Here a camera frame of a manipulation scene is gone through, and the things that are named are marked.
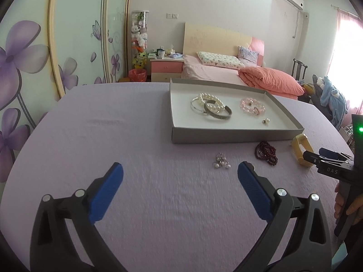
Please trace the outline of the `person's right hand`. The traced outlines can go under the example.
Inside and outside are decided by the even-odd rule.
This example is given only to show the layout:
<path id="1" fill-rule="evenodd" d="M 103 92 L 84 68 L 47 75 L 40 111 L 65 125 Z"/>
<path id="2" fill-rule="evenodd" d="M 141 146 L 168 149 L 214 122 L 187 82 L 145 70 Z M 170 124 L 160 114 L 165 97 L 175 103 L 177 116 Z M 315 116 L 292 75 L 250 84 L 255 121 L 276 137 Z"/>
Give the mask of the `person's right hand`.
<path id="1" fill-rule="evenodd" d="M 335 187 L 335 205 L 334 205 L 334 218 L 338 219 L 342 212 L 343 212 L 343 206 L 345 204 L 345 199 L 341 195 L 340 191 L 340 183 L 338 183 Z M 352 204 L 347 208 L 346 214 L 350 216 L 351 214 L 356 212 L 356 217 L 353 224 L 357 224 L 362 220 L 362 206 L 363 206 L 363 199 L 362 195 L 359 195 L 356 197 L 356 199 L 352 202 Z"/>

